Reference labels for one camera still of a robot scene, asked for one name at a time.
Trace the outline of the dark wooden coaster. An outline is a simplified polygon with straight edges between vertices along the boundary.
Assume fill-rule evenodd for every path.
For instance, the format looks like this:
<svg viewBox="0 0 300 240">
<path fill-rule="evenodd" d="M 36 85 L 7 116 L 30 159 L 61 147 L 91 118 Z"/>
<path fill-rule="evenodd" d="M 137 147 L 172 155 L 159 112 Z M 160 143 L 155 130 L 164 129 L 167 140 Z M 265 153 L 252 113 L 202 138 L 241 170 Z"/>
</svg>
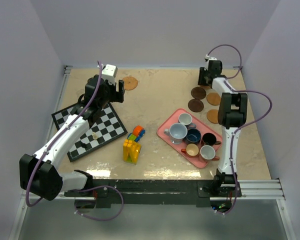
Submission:
<svg viewBox="0 0 300 240">
<path fill-rule="evenodd" d="M 194 99 L 197 99 L 197 100 L 202 100 L 206 97 L 207 93 L 206 93 L 206 90 L 202 87 L 194 87 L 191 92 L 190 92 L 191 96 L 194 98 Z"/>
<path fill-rule="evenodd" d="M 200 99 L 191 99 L 188 102 L 188 108 L 195 113 L 201 112 L 204 109 L 204 103 Z"/>
</svg>

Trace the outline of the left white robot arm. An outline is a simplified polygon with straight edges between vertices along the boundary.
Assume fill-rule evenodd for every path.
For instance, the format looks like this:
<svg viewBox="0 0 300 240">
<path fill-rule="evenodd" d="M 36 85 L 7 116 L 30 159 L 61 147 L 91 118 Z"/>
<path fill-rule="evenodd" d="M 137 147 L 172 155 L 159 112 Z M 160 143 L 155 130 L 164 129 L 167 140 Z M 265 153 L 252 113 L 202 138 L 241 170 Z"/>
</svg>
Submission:
<svg viewBox="0 0 300 240">
<path fill-rule="evenodd" d="M 25 195 L 35 194 L 51 201 L 60 192 L 76 190 L 89 196 L 94 190 L 92 176 L 80 170 L 60 174 L 59 165 L 73 145 L 102 116 L 109 103 L 124 101 L 124 81 L 110 84 L 99 75 L 90 78 L 67 120 L 57 133 L 34 154 L 24 154 L 19 160 L 20 186 Z"/>
</svg>

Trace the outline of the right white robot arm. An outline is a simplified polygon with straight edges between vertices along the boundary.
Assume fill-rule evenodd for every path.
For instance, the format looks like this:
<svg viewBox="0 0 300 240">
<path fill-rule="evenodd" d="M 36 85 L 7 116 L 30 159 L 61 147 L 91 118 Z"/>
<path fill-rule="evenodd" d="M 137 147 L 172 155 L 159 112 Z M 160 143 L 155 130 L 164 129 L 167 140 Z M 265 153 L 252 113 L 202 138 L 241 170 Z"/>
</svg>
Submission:
<svg viewBox="0 0 300 240">
<path fill-rule="evenodd" d="M 247 120 L 248 96 L 233 88 L 225 75 L 223 64 L 215 57 L 206 56 L 206 65 L 199 69 L 198 84 L 209 86 L 220 96 L 217 122 L 222 130 L 222 154 L 216 174 L 207 190 L 218 197 L 237 197 L 240 191 L 236 166 L 238 140 Z"/>
</svg>

